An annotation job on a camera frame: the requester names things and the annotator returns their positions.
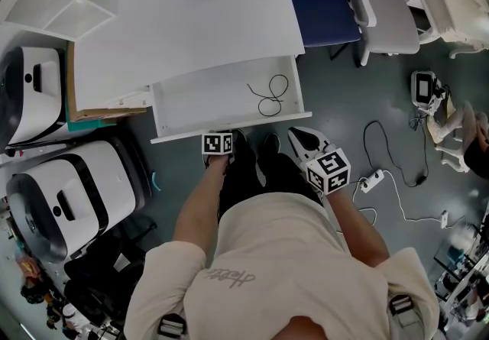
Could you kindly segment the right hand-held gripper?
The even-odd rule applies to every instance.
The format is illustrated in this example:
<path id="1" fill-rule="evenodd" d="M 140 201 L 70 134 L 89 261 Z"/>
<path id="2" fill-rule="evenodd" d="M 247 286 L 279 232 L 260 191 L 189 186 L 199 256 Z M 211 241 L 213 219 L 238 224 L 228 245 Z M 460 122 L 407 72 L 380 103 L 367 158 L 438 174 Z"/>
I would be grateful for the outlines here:
<path id="1" fill-rule="evenodd" d="M 351 164 L 344 151 L 322 132 L 291 127 L 287 134 L 306 181 L 316 192 L 330 194 L 350 183 Z"/>

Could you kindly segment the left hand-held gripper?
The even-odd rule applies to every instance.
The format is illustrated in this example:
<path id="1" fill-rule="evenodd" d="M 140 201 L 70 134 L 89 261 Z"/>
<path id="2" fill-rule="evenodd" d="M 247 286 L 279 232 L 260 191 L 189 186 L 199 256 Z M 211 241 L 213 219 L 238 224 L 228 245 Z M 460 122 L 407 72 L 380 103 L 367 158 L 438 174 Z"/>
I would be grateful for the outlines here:
<path id="1" fill-rule="evenodd" d="M 202 155 L 229 155 L 233 152 L 231 132 L 212 132 L 202 134 Z"/>

